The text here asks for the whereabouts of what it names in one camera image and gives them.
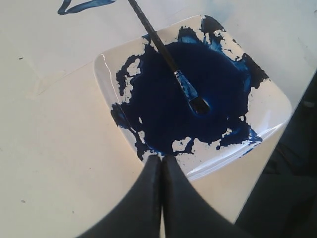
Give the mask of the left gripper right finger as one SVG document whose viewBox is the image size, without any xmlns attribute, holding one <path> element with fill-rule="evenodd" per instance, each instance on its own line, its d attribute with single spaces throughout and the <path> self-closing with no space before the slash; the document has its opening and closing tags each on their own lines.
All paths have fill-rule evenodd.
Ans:
<svg viewBox="0 0 317 238">
<path fill-rule="evenodd" d="M 250 238 L 215 211 L 193 188 L 176 158 L 161 164 L 161 190 L 167 238 Z"/>
</svg>

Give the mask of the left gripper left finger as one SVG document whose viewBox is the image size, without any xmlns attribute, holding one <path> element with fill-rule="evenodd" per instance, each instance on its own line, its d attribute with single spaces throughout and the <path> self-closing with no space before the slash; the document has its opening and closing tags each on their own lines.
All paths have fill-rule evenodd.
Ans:
<svg viewBox="0 0 317 238">
<path fill-rule="evenodd" d="M 80 238 L 158 238 L 161 159 L 151 155 L 124 198 Z"/>
</svg>

